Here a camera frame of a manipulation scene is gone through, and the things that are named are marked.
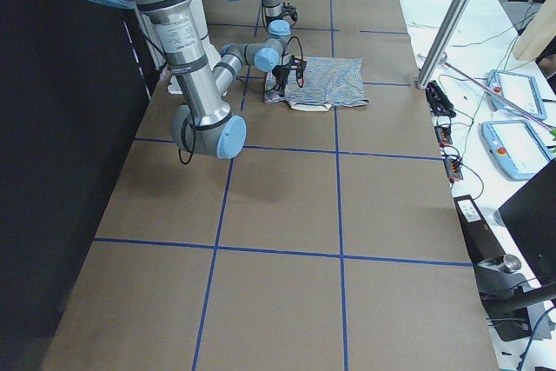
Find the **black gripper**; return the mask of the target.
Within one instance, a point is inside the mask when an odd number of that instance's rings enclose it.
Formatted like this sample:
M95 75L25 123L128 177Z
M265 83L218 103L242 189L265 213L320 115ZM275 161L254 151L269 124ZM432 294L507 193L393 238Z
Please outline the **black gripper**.
M307 61L303 56L297 57L291 55L289 61L285 64L277 65L272 74L275 77L275 86L271 89L274 99L283 99L285 97L285 86L287 85L289 75L293 70L295 72L295 81L299 87L304 85L304 72L307 67Z
M264 23L285 20L286 18L289 18L292 23L297 23L299 19L297 9L291 3L279 3L272 7L264 6L262 11Z

